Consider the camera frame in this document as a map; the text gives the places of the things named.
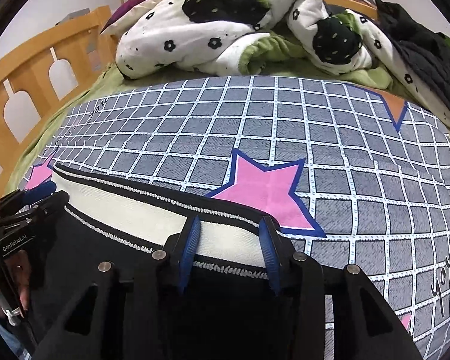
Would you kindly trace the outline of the person's left hand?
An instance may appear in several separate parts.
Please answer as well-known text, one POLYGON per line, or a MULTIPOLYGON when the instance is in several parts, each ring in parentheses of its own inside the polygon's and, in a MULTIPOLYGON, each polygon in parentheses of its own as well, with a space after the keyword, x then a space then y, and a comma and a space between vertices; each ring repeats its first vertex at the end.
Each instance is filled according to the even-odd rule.
MULTIPOLYGON (((30 277, 32 266, 25 250, 19 250, 10 258, 4 261, 7 267, 9 280, 3 279, 0 282, 0 293, 4 293, 3 288, 8 289, 9 284, 14 288, 24 311, 29 310, 30 305, 30 277)), ((0 305, 0 319, 6 317, 0 305)))

